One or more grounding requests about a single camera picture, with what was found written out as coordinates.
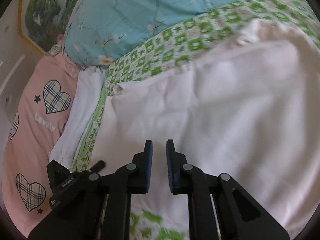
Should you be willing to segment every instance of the metal screw head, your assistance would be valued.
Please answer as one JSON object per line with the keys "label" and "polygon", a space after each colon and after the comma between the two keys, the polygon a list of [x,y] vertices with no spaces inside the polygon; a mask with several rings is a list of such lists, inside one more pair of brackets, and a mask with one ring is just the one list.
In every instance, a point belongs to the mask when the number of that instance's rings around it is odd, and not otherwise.
{"label": "metal screw head", "polygon": [[95,181],[97,179],[99,179],[99,174],[92,173],[92,174],[89,175],[89,180]]}
{"label": "metal screw head", "polygon": [[228,181],[230,179],[230,175],[228,173],[222,173],[220,178],[224,181]]}
{"label": "metal screw head", "polygon": [[129,163],[129,164],[127,165],[127,169],[128,169],[129,171],[135,170],[136,167],[137,167],[137,165],[135,165],[134,163]]}
{"label": "metal screw head", "polygon": [[191,171],[193,166],[189,163],[185,164],[182,166],[182,168],[185,170],[185,171]]}

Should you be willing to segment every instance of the white cloth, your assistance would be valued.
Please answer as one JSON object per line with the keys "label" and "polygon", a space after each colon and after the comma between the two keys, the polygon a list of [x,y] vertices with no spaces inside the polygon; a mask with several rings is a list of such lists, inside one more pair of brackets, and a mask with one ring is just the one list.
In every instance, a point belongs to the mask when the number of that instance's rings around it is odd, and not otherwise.
{"label": "white cloth", "polygon": [[116,94],[118,92],[120,92],[123,89],[128,89],[130,86],[140,83],[140,81],[127,81],[127,82],[122,82],[122,83],[117,83],[114,87],[113,87],[113,93]]}
{"label": "white cloth", "polygon": [[92,164],[102,175],[153,140],[151,184],[132,204],[188,229],[169,191],[166,141],[205,173],[229,173],[297,236],[320,201],[320,55],[295,26],[254,20],[201,58],[107,97]]}
{"label": "white cloth", "polygon": [[100,99],[104,75],[99,68],[79,72],[76,96],[65,129],[53,147],[49,161],[56,160],[70,169],[79,141]]}

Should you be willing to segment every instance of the plaid heart print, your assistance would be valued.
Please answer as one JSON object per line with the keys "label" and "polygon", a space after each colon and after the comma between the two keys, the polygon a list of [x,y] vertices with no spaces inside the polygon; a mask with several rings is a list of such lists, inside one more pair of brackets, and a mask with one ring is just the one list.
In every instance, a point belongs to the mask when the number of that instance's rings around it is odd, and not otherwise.
{"label": "plaid heart print", "polygon": [[18,130],[18,126],[19,126],[19,114],[17,112],[15,117],[14,117],[14,119],[13,119],[13,123],[12,123],[11,130],[10,130],[10,133],[9,133],[10,141],[12,140],[14,135],[16,134],[16,132]]}
{"label": "plaid heart print", "polygon": [[70,96],[61,92],[60,83],[57,80],[50,80],[43,89],[43,98],[47,114],[62,112],[70,106]]}
{"label": "plaid heart print", "polygon": [[29,212],[43,203],[46,192],[40,183],[33,182],[29,184],[25,177],[19,173],[16,177],[16,185],[20,197]]}

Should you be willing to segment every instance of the painting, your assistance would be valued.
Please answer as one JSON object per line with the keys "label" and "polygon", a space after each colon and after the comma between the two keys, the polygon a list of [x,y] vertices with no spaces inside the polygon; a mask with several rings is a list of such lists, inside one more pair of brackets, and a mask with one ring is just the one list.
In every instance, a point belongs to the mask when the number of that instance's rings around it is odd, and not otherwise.
{"label": "painting", "polygon": [[20,0],[19,34],[43,54],[63,40],[78,0]]}

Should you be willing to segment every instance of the pink pillowcase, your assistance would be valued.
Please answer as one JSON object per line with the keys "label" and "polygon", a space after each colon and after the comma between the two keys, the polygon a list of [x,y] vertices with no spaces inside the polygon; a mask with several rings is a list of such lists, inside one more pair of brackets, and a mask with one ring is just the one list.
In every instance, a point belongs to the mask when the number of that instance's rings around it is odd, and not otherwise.
{"label": "pink pillowcase", "polygon": [[4,152],[2,191],[13,223],[26,237],[51,211],[46,166],[68,120],[78,74],[62,53],[43,57],[20,99]]}

